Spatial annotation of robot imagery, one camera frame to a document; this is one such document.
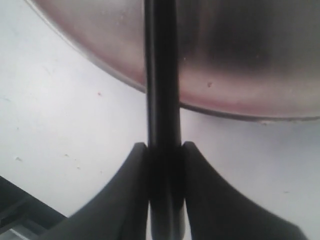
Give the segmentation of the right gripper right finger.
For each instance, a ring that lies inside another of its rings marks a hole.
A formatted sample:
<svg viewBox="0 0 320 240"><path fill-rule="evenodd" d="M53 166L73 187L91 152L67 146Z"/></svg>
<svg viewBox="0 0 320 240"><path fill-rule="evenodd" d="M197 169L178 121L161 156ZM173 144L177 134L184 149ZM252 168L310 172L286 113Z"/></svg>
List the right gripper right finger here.
<svg viewBox="0 0 320 240"><path fill-rule="evenodd" d="M302 230L233 188L193 142L182 146L185 202L194 240L305 240Z"/></svg>

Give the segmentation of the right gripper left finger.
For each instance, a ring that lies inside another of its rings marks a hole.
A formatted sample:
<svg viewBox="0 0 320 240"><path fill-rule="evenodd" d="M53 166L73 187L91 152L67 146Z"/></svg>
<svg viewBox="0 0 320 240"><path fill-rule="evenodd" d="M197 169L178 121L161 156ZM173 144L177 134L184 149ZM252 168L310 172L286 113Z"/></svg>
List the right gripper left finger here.
<svg viewBox="0 0 320 240"><path fill-rule="evenodd" d="M110 182L41 240L144 240L148 217L147 147L136 143Z"/></svg>

